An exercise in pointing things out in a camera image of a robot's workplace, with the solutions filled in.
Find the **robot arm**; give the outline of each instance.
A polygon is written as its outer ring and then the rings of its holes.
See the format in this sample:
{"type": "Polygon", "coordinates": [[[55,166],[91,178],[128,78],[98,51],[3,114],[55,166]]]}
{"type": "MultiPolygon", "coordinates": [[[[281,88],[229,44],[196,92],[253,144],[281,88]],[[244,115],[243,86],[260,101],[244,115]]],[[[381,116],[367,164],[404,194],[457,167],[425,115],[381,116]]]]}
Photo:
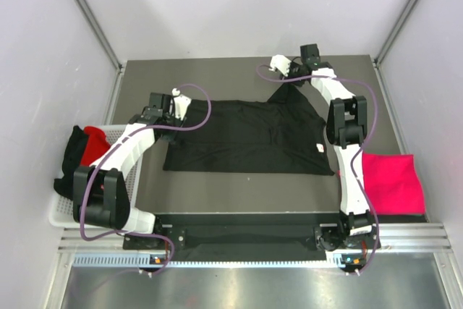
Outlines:
{"type": "MultiPolygon", "coordinates": [[[[130,207],[125,179],[141,155],[158,139],[172,141],[175,134],[166,130],[140,129],[155,124],[181,127],[190,103],[191,99],[180,94],[177,89],[172,91],[172,96],[151,93],[149,105],[143,109],[142,114],[131,118],[124,133],[107,152],[117,147],[117,151],[103,163],[92,185],[85,211],[86,224],[146,234],[161,228],[154,214],[130,207]]],[[[74,173],[73,216],[76,222],[80,220],[90,175],[105,155],[90,166],[80,166],[74,173]]]]}
{"type": "MultiPolygon", "coordinates": [[[[285,56],[277,55],[272,58],[270,68],[280,71],[284,80],[306,75],[321,76],[310,79],[310,84],[330,106],[326,134],[328,141],[334,146],[341,172],[341,207],[337,237],[345,245],[352,244],[355,239],[370,234],[373,229],[370,207],[350,167],[352,158],[367,136],[367,102],[365,97],[355,96],[339,81],[332,80],[336,78],[334,70],[329,63],[320,60],[316,45],[301,46],[301,61],[302,64],[297,64],[285,56]]],[[[301,86],[304,81],[294,83],[301,86]]],[[[354,160],[354,169],[363,185],[361,153],[354,160]]],[[[324,245],[326,250],[341,246],[339,242],[327,242],[324,245]]]]}

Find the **red garment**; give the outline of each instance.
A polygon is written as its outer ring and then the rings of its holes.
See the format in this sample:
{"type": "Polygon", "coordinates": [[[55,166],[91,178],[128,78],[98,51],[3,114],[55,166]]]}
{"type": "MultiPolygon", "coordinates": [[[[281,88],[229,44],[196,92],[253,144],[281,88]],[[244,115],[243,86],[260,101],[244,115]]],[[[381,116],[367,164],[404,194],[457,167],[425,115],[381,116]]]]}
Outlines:
{"type": "Polygon", "coordinates": [[[84,155],[80,160],[80,165],[90,166],[94,161],[102,157],[111,146],[106,141],[106,135],[99,128],[87,126],[84,128],[84,133],[88,135],[88,142],[84,155]]]}
{"type": "Polygon", "coordinates": [[[363,153],[365,191],[378,215],[424,214],[425,198],[413,155],[363,153]]]}

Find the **plastic basket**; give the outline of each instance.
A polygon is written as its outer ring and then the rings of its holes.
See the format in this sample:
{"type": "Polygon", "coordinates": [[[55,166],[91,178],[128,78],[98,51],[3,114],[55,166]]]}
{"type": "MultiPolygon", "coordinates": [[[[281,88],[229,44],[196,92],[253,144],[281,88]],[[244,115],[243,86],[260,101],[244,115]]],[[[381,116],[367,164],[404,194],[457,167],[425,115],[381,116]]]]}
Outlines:
{"type": "MultiPolygon", "coordinates": [[[[103,130],[106,134],[108,143],[114,144],[117,139],[122,135],[125,129],[124,125],[110,125],[110,126],[98,126],[99,129],[103,130]]],[[[125,179],[125,185],[127,193],[129,195],[130,205],[135,206],[137,199],[138,182],[140,181],[140,172],[142,165],[143,155],[139,158],[138,162],[133,166],[132,170],[125,179]]],[[[72,217],[72,201],[60,196],[54,192],[51,201],[50,214],[48,220],[53,226],[64,227],[64,228],[78,228],[79,224],[74,221],[72,217]]],[[[97,226],[85,225],[86,228],[100,228],[97,226]]]]}

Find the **metal floor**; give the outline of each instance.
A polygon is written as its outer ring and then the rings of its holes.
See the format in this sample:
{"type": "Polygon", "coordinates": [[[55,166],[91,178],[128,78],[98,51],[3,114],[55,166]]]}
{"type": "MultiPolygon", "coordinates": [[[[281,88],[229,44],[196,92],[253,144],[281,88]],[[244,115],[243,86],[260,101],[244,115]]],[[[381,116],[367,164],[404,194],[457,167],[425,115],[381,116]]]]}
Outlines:
{"type": "MultiPolygon", "coordinates": [[[[327,56],[339,77],[371,84],[379,102],[378,127],[368,151],[399,153],[378,80],[369,56],[327,56]]],[[[129,61],[114,114],[114,124],[125,124],[140,113],[150,92],[170,93],[183,83],[203,87],[213,100],[266,101],[278,85],[255,74],[259,64],[270,58],[175,59],[129,61]]],[[[347,86],[369,102],[369,123],[373,115],[371,98],[360,86],[347,86]]],[[[326,118],[328,105],[308,84],[301,91],[318,113],[326,118]]],[[[184,90],[193,98],[204,98],[193,88],[184,90]]],[[[167,144],[159,142],[144,155],[138,187],[137,207],[154,213],[246,213],[246,212],[331,212],[339,210],[339,180],[304,174],[239,174],[164,172],[167,144]]],[[[338,165],[328,146],[331,168],[338,165]]]]}
{"type": "Polygon", "coordinates": [[[338,269],[174,268],[153,279],[131,273],[89,295],[118,271],[73,268],[61,308],[449,308],[433,254],[377,255],[361,277],[338,269]]]}

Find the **wire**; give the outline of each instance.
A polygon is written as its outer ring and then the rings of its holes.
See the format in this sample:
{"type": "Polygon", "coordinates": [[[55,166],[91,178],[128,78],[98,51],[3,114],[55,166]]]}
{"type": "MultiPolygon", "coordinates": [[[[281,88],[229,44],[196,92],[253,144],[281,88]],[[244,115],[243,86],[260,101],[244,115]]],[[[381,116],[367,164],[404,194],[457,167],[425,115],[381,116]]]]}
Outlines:
{"type": "Polygon", "coordinates": [[[262,65],[259,65],[256,68],[255,71],[256,71],[257,75],[260,78],[264,79],[265,81],[277,82],[277,83],[288,83],[288,82],[310,80],[312,78],[332,79],[332,80],[339,81],[339,82],[347,82],[347,83],[352,83],[352,84],[355,84],[355,85],[361,85],[364,88],[366,88],[368,90],[368,92],[370,93],[370,95],[371,95],[371,98],[373,100],[373,108],[374,108],[373,123],[371,125],[371,130],[370,130],[368,136],[365,138],[365,141],[360,146],[359,150],[354,154],[354,156],[352,157],[352,160],[350,161],[350,169],[352,170],[352,173],[353,173],[355,179],[357,180],[357,184],[359,185],[359,188],[362,191],[362,194],[364,195],[368,206],[370,207],[370,211],[371,211],[371,213],[373,215],[373,218],[375,219],[375,224],[376,224],[375,243],[373,244],[373,249],[371,250],[371,255],[368,258],[367,263],[358,272],[358,274],[360,275],[371,264],[371,261],[375,257],[375,253],[376,253],[376,250],[378,249],[378,245],[379,245],[379,220],[378,220],[378,214],[376,213],[375,207],[373,206],[373,204],[371,203],[371,200],[369,199],[367,193],[365,192],[365,188],[363,187],[363,185],[362,185],[362,183],[360,181],[360,178],[358,177],[357,172],[355,171],[355,168],[354,168],[355,159],[363,152],[363,150],[365,149],[365,147],[370,142],[371,137],[373,136],[373,134],[375,133],[375,130],[376,130],[376,122],[378,120],[378,100],[376,99],[375,92],[373,92],[373,89],[371,88],[371,86],[368,85],[366,82],[356,81],[356,80],[349,80],[349,79],[341,79],[340,77],[331,77],[331,76],[326,76],[326,75],[307,75],[307,76],[296,77],[294,79],[275,80],[275,79],[271,79],[269,77],[266,77],[266,76],[262,75],[262,73],[259,70],[260,70],[260,68],[263,68],[263,67],[270,68],[268,65],[262,64],[262,65]]]}
{"type": "MultiPolygon", "coordinates": [[[[122,142],[126,141],[126,139],[128,139],[130,137],[133,137],[138,132],[142,132],[143,130],[176,130],[176,131],[179,131],[179,132],[188,132],[188,131],[191,131],[191,130],[197,130],[198,128],[201,128],[209,120],[209,117],[211,117],[211,109],[212,109],[211,99],[209,98],[209,95],[206,93],[206,91],[203,90],[201,87],[199,87],[197,85],[194,85],[192,83],[187,83],[187,84],[179,86],[179,88],[183,88],[183,87],[197,88],[198,90],[200,90],[204,94],[204,96],[207,99],[208,113],[206,114],[204,120],[200,124],[196,124],[195,126],[192,126],[192,127],[172,127],[172,126],[165,126],[165,125],[161,125],[161,124],[154,124],[154,125],[142,127],[142,128],[139,128],[138,130],[133,131],[125,139],[123,139],[122,142]]],[[[84,197],[82,199],[82,207],[81,207],[81,210],[80,210],[80,236],[82,237],[82,239],[84,239],[84,240],[86,240],[88,242],[91,242],[93,240],[97,240],[99,238],[105,237],[106,235],[110,235],[110,234],[114,234],[114,233],[126,233],[126,231],[123,231],[123,230],[121,230],[121,231],[114,230],[114,231],[101,233],[101,234],[96,235],[94,237],[88,237],[85,234],[85,212],[87,210],[88,198],[90,196],[91,187],[92,187],[93,183],[95,182],[95,178],[96,178],[96,175],[97,175],[98,171],[101,169],[101,167],[104,165],[104,163],[106,161],[108,161],[108,159],[117,151],[117,149],[121,147],[121,145],[122,144],[115,145],[101,159],[100,163],[94,168],[94,170],[93,170],[93,172],[92,172],[92,174],[91,174],[91,176],[90,176],[90,178],[88,180],[87,187],[85,188],[84,197]]],[[[133,235],[133,236],[136,236],[136,237],[157,238],[157,239],[161,239],[164,242],[167,242],[167,243],[170,244],[171,252],[169,253],[169,257],[163,263],[162,267],[160,267],[153,274],[161,273],[167,267],[167,265],[169,264],[171,259],[174,257],[175,245],[168,237],[165,237],[165,236],[160,235],[160,234],[143,234],[143,233],[136,233],[136,232],[129,232],[129,233],[126,233],[126,234],[133,235]]]]}
{"type": "Polygon", "coordinates": [[[367,253],[368,253],[367,243],[364,240],[362,240],[362,256],[363,256],[363,258],[367,258],[367,253]]]}

